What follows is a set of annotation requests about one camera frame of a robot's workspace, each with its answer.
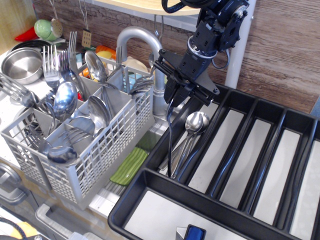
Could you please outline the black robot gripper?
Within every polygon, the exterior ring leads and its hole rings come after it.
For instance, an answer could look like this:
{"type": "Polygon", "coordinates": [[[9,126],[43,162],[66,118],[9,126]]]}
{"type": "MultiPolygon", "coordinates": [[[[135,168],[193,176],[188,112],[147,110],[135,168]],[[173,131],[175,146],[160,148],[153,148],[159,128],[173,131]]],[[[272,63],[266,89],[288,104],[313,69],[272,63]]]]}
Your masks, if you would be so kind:
{"type": "Polygon", "coordinates": [[[208,75],[207,68],[217,54],[216,38],[191,36],[184,55],[159,50],[155,67],[167,76],[164,100],[176,108],[187,97],[194,97],[208,106],[220,90],[208,75]]]}

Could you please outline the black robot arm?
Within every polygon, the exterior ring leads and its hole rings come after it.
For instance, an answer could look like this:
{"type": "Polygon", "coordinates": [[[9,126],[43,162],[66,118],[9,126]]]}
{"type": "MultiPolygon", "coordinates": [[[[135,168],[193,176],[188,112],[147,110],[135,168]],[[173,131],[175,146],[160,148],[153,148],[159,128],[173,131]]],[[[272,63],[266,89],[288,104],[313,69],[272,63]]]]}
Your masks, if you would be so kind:
{"type": "Polygon", "coordinates": [[[196,97],[209,105],[220,90],[209,78],[207,69],[218,52],[227,52],[240,40],[240,28],[248,15],[246,0],[181,0],[169,6],[161,2],[168,14],[184,7],[199,9],[196,30],[187,41],[184,55],[161,49],[155,67],[167,77],[164,100],[172,107],[187,97],[196,97]]]}

